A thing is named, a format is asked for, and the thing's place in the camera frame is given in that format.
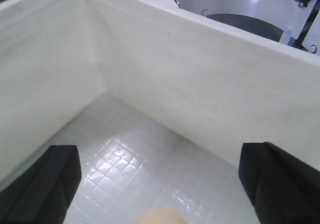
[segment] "bin floor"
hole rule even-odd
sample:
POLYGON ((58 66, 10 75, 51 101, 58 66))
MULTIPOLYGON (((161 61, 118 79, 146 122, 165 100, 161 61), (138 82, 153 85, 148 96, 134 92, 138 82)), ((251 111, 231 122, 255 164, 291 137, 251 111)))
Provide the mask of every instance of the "bin floor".
POLYGON ((78 146, 82 180, 65 224, 134 224, 168 206, 193 224, 258 223, 237 169, 103 94, 48 144, 78 146))

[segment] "textured floor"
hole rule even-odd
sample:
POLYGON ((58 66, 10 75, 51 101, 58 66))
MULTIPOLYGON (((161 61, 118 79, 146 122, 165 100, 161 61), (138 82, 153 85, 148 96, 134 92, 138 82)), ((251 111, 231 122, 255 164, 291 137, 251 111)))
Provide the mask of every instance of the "textured floor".
POLYGON ((258 220, 237 169, 104 94, 50 144, 76 144, 82 181, 64 224, 134 224, 168 206, 192 224, 258 220))

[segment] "white plastic bin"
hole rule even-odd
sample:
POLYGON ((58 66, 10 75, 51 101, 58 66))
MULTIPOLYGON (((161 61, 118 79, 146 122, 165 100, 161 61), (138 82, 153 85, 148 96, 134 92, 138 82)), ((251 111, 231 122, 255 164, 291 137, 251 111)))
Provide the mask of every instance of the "white plastic bin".
POLYGON ((320 169, 318 56, 157 0, 0 4, 0 181, 107 92, 237 167, 271 141, 320 169))

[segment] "white bin wall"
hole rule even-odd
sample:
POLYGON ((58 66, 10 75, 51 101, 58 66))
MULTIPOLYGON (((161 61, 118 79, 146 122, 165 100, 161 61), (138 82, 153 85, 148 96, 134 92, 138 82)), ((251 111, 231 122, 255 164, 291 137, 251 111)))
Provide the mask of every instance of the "white bin wall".
POLYGON ((156 0, 6 5, 0 181, 105 90, 235 166, 268 140, 320 169, 317 56, 156 0))
POLYGON ((90 8, 109 92, 235 166, 271 141, 320 169, 318 57, 156 0, 90 8))
POLYGON ((19 1, 0 5, 0 181, 104 91, 83 0, 19 1))

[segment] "beige round object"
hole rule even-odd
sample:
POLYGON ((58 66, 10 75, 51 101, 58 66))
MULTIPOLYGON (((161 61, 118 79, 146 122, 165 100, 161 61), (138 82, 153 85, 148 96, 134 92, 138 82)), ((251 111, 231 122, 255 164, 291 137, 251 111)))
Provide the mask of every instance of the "beige round object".
POLYGON ((161 207, 143 214, 136 224, 188 224, 179 212, 161 207))

